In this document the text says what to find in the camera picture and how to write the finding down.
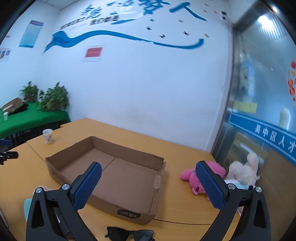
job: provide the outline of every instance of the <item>sunglasses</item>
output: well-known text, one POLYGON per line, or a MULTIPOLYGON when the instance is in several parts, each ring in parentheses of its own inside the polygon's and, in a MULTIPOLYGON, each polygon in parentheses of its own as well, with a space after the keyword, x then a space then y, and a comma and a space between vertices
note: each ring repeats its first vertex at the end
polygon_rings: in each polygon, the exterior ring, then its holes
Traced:
POLYGON ((112 241, 126 241, 130 235, 133 236, 135 241, 155 241, 152 238, 153 230, 129 231, 118 227, 107 227, 107 231, 108 234, 105 235, 105 238, 109 238, 112 241))

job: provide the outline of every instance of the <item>potted plant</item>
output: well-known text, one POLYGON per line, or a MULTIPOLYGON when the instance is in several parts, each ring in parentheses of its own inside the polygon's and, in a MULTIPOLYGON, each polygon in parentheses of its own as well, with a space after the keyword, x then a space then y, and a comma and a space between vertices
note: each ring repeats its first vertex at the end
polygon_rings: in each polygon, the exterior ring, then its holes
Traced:
POLYGON ((61 108, 64 110, 69 105, 68 102, 68 91, 65 86, 60 86, 59 82, 53 88, 48 88, 46 93, 40 90, 39 99, 36 106, 41 106, 41 110, 45 111, 56 111, 61 108))
POLYGON ((31 81, 29 81, 27 86, 23 86, 23 89, 20 90, 25 95, 26 102, 36 102, 38 88, 37 85, 31 86, 31 81))

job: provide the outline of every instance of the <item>green table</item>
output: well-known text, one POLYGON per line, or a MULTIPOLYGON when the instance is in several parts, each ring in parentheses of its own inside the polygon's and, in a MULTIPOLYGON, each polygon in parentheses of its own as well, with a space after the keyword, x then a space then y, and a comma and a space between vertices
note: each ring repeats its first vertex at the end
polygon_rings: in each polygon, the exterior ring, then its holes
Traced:
POLYGON ((28 104, 26 111, 9 114, 6 121, 0 111, 0 138, 52 122, 70 121, 66 111, 41 111, 40 106, 36 107, 36 103, 28 104))

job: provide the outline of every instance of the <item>fluffy white stuffed animal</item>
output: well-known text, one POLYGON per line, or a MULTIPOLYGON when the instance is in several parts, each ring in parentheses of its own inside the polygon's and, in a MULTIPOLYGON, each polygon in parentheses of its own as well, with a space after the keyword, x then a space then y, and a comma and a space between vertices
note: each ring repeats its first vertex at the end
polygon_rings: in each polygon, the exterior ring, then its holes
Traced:
POLYGON ((257 176, 258 161, 258 156, 252 152, 247 155, 245 165, 239 161, 232 162, 226 179, 236 179, 242 185, 255 187, 256 181, 260 178, 260 176, 257 176))

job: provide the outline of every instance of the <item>paper cup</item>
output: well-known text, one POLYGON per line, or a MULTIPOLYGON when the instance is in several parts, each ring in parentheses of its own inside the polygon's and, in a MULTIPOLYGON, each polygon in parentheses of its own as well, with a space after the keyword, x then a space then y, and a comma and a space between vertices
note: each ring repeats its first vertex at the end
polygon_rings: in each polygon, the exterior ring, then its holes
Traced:
POLYGON ((46 129, 42 131, 45 143, 52 142, 52 129, 46 129))
POLYGON ((4 118, 5 121, 8 120, 8 112, 3 113, 3 118, 4 118))

